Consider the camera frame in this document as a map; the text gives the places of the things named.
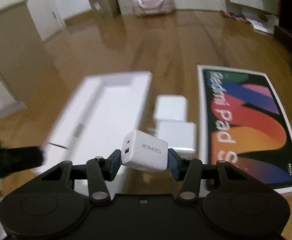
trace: wooden floor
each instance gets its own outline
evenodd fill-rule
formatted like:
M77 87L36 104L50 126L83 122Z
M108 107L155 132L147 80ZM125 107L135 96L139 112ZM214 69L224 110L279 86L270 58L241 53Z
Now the wooden floor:
M150 70L153 73L146 128L159 94L180 94L188 99L188 121L198 123L197 64L265 72L272 81L292 125L290 56L271 35L257 33L243 22L215 12L179 11L154 18L116 17L87 20L58 34L46 44L54 58L28 102L28 108L0 120L0 140L7 147L43 144L52 124L83 76ZM5 196L34 175L24 171L3 180ZM137 180L144 184L137 188ZM169 174L154 177L136 173L132 193L175 192L179 186ZM284 237L292 240L292 194L287 196L291 217Z

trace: bag handle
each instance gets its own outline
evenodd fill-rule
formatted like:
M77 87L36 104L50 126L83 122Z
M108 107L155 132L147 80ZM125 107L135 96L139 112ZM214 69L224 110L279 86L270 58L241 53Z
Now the bag handle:
M138 0L138 5L139 5L140 7L142 7L143 9L155 9L155 8L158 8L158 7L162 6L163 3L164 3L164 0L159 0L158 3L157 3L155 6L153 6L153 7L146 7L146 6L143 4L142 0Z

